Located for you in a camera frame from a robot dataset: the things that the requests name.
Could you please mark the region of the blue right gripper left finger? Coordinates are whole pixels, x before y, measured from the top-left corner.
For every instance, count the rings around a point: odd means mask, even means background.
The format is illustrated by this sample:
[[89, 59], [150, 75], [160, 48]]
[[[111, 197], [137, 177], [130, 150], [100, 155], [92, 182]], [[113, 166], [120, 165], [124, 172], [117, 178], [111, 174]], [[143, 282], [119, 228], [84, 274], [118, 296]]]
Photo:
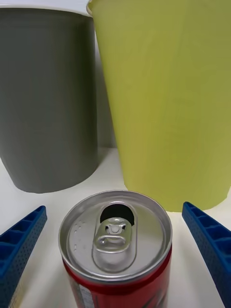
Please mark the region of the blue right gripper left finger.
[[41, 205], [0, 236], [0, 306], [7, 308], [47, 221]]

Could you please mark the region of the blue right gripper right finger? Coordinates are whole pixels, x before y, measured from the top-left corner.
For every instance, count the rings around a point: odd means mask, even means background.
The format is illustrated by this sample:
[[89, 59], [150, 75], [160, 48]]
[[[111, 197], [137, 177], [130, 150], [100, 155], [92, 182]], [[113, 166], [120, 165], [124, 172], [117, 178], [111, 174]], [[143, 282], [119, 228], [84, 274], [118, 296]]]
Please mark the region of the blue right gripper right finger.
[[183, 204], [182, 217], [224, 306], [231, 307], [231, 231], [189, 202]]

